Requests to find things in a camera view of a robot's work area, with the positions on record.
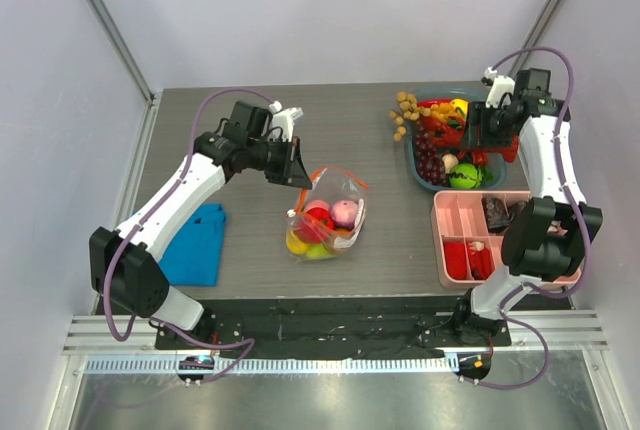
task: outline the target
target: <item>bag of fruit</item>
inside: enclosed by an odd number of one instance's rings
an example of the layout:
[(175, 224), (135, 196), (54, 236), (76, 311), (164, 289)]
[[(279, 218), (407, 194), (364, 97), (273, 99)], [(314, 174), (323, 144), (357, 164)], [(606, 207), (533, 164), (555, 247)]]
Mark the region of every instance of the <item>bag of fruit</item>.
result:
[(286, 245), (301, 260), (345, 253), (362, 229), (368, 186), (341, 167), (323, 167), (311, 175), (313, 188), (302, 190), (287, 212)]

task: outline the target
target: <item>blue cloth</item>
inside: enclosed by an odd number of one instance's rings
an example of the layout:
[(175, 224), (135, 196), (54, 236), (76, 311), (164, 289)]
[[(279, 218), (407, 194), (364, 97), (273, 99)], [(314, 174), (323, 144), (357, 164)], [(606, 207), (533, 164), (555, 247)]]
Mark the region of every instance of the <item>blue cloth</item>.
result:
[(171, 285), (216, 286), (226, 220), (219, 203), (201, 205), (191, 215), (160, 260)]

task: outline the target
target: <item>blue bowl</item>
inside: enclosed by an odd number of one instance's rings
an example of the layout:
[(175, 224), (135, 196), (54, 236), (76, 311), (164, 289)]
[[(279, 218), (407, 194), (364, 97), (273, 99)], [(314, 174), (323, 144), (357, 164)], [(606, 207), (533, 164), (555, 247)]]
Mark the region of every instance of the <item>blue bowl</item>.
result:
[[(429, 87), (422, 88), (417, 92), (414, 92), (416, 99), (418, 102), (422, 102), (425, 100), (436, 100), (440, 98), (454, 99), (454, 98), (462, 98), (463, 100), (473, 101), (473, 100), (485, 100), (487, 98), (486, 92), (482, 92), (479, 90), (474, 90), (470, 88), (460, 88), (460, 87)], [(418, 175), (418, 169), (416, 167), (416, 158), (413, 148), (413, 135), (410, 135), (411, 138), (407, 138), (407, 154), (409, 155), (409, 168), (411, 168), (411, 173), (413, 177), (418, 181), (420, 185), (422, 185), (427, 190), (431, 190), (432, 192), (439, 192), (440, 190), (451, 190), (451, 187), (442, 187), (440, 185), (432, 185), (429, 182), (426, 182), (422, 179), (420, 175)], [(485, 180), (482, 182), (480, 187), (478, 188), (469, 188), (468, 190), (478, 190), (479, 188), (484, 190), (495, 190), (500, 188), (504, 183), (505, 178), (507, 178), (507, 163), (502, 158), (502, 155), (498, 153), (490, 153), (488, 155), (489, 163), (486, 168), (493, 175), (493, 179), (490, 181)], [(465, 191), (466, 189), (456, 188), (456, 191)]]

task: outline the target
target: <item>white backdrop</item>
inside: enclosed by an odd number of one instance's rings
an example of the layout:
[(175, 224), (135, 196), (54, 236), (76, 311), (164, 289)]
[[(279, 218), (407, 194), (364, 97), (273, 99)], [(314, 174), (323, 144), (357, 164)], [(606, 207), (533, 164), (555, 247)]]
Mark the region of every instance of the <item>white backdrop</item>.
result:
[[(564, 50), (575, 67), (571, 152), (583, 193), (604, 212), (592, 274), (576, 301), (597, 310), (627, 410), (640, 424), (640, 6), (633, 1), (566, 0), (543, 43)], [(529, 65), (550, 68), (553, 91), (564, 98), (562, 64), (540, 56)]]
[(476, 79), (545, 0), (104, 0), (154, 89)]
[(0, 428), (45, 428), (145, 104), (85, 0), (0, 0)]

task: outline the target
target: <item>pink divided container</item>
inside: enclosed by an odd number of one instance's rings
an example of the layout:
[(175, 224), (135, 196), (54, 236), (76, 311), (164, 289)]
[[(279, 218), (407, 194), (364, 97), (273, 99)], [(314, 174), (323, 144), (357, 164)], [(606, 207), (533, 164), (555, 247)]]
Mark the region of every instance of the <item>pink divided container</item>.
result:
[[(502, 238), (489, 234), (482, 210), (482, 198), (496, 197), (502, 199), (506, 206), (515, 202), (529, 200), (529, 192), (522, 191), (443, 191), (435, 194), (431, 210), (431, 226), (433, 240), (436, 245), (436, 261), (440, 283), (446, 288), (461, 289), (480, 285), (484, 280), (475, 280), (471, 276), (467, 259), (467, 275), (464, 280), (456, 280), (447, 271), (444, 257), (444, 242), (482, 242), (489, 249), (493, 268), (502, 265), (500, 249)], [(543, 285), (553, 290), (563, 285), (573, 285), (580, 278), (580, 268), (570, 277), (560, 277), (553, 283)]]

